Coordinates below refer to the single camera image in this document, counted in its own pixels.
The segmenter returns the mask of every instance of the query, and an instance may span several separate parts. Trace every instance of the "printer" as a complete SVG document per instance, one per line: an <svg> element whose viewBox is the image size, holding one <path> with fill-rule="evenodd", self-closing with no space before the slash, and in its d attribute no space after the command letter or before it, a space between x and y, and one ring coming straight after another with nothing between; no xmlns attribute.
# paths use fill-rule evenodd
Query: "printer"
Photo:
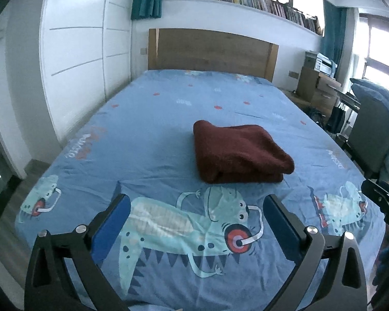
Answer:
<svg viewBox="0 0 389 311"><path fill-rule="evenodd" d="M334 74L337 69L336 63L328 57L314 51L305 52L304 66L315 71L322 72L330 78L334 78Z"/></svg>

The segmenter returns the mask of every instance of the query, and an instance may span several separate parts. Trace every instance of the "folded maroon blanket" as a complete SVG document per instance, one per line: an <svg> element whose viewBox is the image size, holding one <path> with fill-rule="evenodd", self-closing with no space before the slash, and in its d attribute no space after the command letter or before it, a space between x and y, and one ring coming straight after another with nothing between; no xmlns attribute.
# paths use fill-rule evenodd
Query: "folded maroon blanket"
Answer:
<svg viewBox="0 0 389 311"><path fill-rule="evenodd" d="M207 183L281 182L294 171L293 159L258 125L193 125L196 163Z"/></svg>

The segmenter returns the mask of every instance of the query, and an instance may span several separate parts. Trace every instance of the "window ledge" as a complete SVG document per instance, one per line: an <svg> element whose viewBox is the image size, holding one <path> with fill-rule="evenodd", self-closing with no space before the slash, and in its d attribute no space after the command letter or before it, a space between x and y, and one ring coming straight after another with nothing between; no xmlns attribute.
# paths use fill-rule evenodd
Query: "window ledge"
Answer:
<svg viewBox="0 0 389 311"><path fill-rule="evenodd" d="M243 8L243 9L247 9L249 11L255 11L257 13L263 13L265 14L266 16L271 16L271 17L275 17L277 19L281 19L283 20L284 22L288 22L289 24L293 24L294 26L300 28L301 30L303 31L307 31L309 32L310 34L313 34L314 36L317 36L317 37L322 37L320 35L317 35L315 32L299 25L299 24L296 24L295 22L292 22L286 18L283 18L283 17L280 17L278 15L275 15L275 14L272 14L272 13L269 13L267 11L263 11L263 10L260 10L260 9L256 9L256 8L253 8L253 7L249 7L249 6L244 6L243 4L236 4L236 3L233 3L233 2L226 2L226 1L220 1L220 0L196 0L196 1L199 1L199 2L205 2L205 3L218 3L218 4L227 4L227 5L231 5L231 6L234 6L234 7L237 7L237 8Z"/></svg>

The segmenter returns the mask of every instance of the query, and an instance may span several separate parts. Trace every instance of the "black bag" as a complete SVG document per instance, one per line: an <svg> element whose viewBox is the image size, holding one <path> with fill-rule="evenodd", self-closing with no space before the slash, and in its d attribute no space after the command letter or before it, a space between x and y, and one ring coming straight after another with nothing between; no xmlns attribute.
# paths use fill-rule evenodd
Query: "black bag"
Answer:
<svg viewBox="0 0 389 311"><path fill-rule="evenodd" d="M340 106L333 108L329 121L326 124L326 130L333 134L340 133L345 117L346 111L344 110L344 104L341 103Z"/></svg>
<svg viewBox="0 0 389 311"><path fill-rule="evenodd" d="M317 110L315 107L307 107L304 110L304 113L310 117L310 119L315 122L319 127L324 130L324 121L322 113Z"/></svg>

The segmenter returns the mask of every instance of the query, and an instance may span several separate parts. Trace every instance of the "silver bolt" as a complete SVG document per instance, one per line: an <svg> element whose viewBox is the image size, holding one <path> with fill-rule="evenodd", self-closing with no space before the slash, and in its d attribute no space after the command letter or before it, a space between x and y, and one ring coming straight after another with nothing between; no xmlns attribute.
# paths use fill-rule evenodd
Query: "silver bolt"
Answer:
<svg viewBox="0 0 389 311"><path fill-rule="evenodd" d="M344 233L344 237L348 238L349 240L353 240L354 239L354 235L351 232L349 232L349 231Z"/></svg>
<svg viewBox="0 0 389 311"><path fill-rule="evenodd" d="M46 229L38 232L38 236L39 237L45 237L47 234L48 234L48 231Z"/></svg>
<svg viewBox="0 0 389 311"><path fill-rule="evenodd" d="M77 226L75 228L75 232L77 232L78 234L82 234L83 232L86 232L87 231L87 227L83 224L80 224L79 226Z"/></svg>
<svg viewBox="0 0 389 311"><path fill-rule="evenodd" d="M318 229L316 227L314 227L313 225L309 225L307 227L307 231L310 233L310 234L317 234L318 233Z"/></svg>

